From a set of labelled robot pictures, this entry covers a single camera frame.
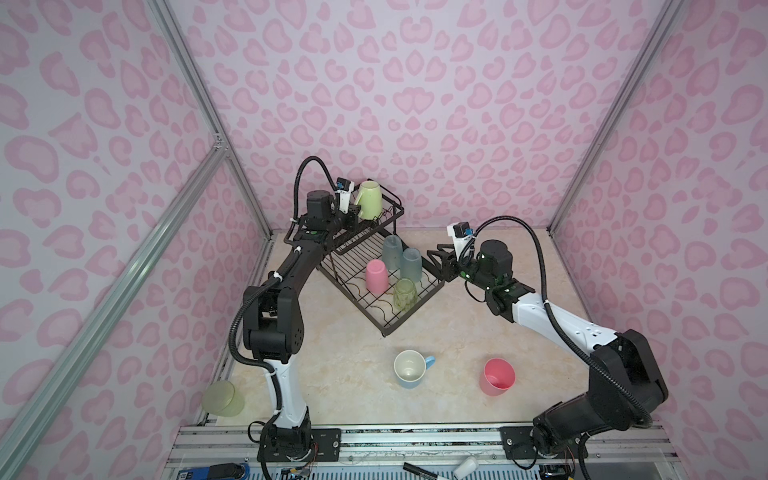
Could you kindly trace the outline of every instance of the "gray plastic cup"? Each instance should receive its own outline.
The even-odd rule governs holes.
[[[390,272],[394,272],[400,268],[400,262],[402,259],[402,240],[397,235],[389,235],[384,239],[382,245],[382,260],[386,265],[386,269]]]
[[[416,248],[406,248],[402,252],[400,278],[409,278],[417,286],[422,281],[422,253]]]

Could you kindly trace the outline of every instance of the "pink leopard print wall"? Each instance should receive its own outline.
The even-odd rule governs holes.
[[[663,2],[170,3],[273,227],[310,154],[437,227],[547,225]]]
[[[0,5],[0,435],[212,144],[147,13]]]
[[[692,3],[557,238],[594,321],[650,339],[691,480],[768,475],[766,25]]]
[[[21,480],[156,478],[191,424],[261,239],[222,165]]]

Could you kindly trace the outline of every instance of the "pink cup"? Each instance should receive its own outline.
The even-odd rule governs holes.
[[[380,296],[389,288],[389,272],[379,259],[369,261],[366,266],[366,288],[373,296]]]
[[[504,359],[490,359],[480,375],[480,390],[488,396],[497,396],[515,384],[515,369]]]

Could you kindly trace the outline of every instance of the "cup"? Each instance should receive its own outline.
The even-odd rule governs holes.
[[[386,269],[394,272],[402,262],[402,240],[397,235],[388,235],[382,245],[382,260]]]
[[[422,253],[419,252],[419,249],[406,248],[403,250],[400,276],[413,280],[413,283],[417,285],[422,281]]]
[[[488,396],[497,396],[515,384],[515,369],[504,359],[490,359],[480,375],[480,390]]]
[[[395,375],[404,389],[415,388],[422,382],[427,369],[435,364],[435,357],[424,356],[415,350],[405,350],[395,357]]]
[[[355,205],[360,205],[359,217],[374,220],[382,214],[382,188],[378,182],[366,180],[360,184]]]
[[[203,394],[203,410],[219,417],[234,417],[243,411],[245,398],[232,382],[213,382]]]
[[[366,266],[366,288],[373,296],[381,296],[389,288],[389,272],[379,259],[369,261]]]
[[[395,308],[405,312],[416,304],[416,284],[409,278],[401,278],[395,283]]]

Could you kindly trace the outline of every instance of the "blue device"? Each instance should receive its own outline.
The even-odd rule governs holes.
[[[182,470],[176,480],[241,480],[248,478],[249,474],[250,467],[247,463],[222,463]]]

